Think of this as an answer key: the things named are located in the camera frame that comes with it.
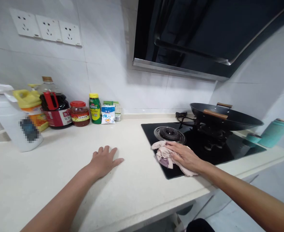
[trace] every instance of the white spray bottle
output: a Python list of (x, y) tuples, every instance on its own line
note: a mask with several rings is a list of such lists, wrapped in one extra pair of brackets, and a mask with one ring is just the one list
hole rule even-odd
[(13, 87), (0, 84), (0, 123), (21, 152), (36, 148), (43, 137), (13, 96)]

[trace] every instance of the gas stove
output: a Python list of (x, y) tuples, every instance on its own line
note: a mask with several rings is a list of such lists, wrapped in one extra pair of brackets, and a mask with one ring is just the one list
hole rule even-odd
[[(197, 124), (195, 119), (184, 122), (184, 118), (186, 116), (179, 118), (179, 122), (141, 124), (141, 126), (150, 145), (161, 140), (175, 141), (190, 147), (199, 158), (214, 165), (266, 151), (265, 148), (230, 131), (212, 130), (207, 125)], [(173, 165), (173, 169), (161, 164), (160, 166), (167, 179), (184, 175), (176, 164)]]

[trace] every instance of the black glass stovetop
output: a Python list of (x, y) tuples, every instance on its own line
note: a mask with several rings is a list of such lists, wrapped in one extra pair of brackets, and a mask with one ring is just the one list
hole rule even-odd
[[(199, 158), (208, 161), (214, 165), (226, 163), (232, 160), (242, 158), (244, 156), (266, 151), (265, 148), (256, 145), (252, 142), (249, 142), (235, 134), (231, 134), (228, 136), (226, 143), (222, 145), (222, 148), (213, 146), (211, 150), (207, 150), (204, 146), (208, 143), (209, 140), (213, 140), (213, 138), (210, 138), (210, 136), (199, 132), (193, 125), (193, 122), (187, 124), (192, 124), (192, 126), (183, 125), (179, 122), (141, 124), (141, 126), (146, 134), (150, 145), (159, 141), (159, 139), (157, 139), (154, 134), (154, 130), (157, 127), (165, 126), (172, 127), (178, 130), (179, 132), (185, 135), (186, 146), (190, 147), (190, 149), (192, 149)], [(172, 179), (184, 175), (184, 173), (176, 164), (173, 164), (173, 169), (166, 168), (161, 164), (160, 166), (164, 171), (164, 174), (167, 179)]]

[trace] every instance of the wok handle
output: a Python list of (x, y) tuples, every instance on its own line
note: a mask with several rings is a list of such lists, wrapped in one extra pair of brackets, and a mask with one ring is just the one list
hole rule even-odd
[(218, 102), (217, 105), (227, 107), (229, 109), (232, 108), (232, 105), (228, 105), (228, 104), (224, 104), (224, 103), (220, 103), (220, 102)]
[(203, 111), (203, 113), (208, 114), (208, 115), (210, 115), (210, 116), (214, 116), (214, 117), (220, 118), (220, 119), (222, 119), (222, 120), (226, 120), (227, 117), (228, 117), (228, 115), (219, 114), (219, 113), (216, 113), (216, 112), (214, 112), (214, 111), (207, 110), (207, 109), (205, 109), (205, 110)]

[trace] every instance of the red label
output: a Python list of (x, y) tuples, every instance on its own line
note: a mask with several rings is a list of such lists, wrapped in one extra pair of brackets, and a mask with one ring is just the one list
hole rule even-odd
[(79, 121), (86, 121), (90, 118), (89, 112), (81, 113), (81, 114), (73, 114), (71, 113), (72, 121), (79, 122)]
[(51, 127), (65, 126), (72, 122), (70, 109), (61, 111), (44, 111), (44, 113)]

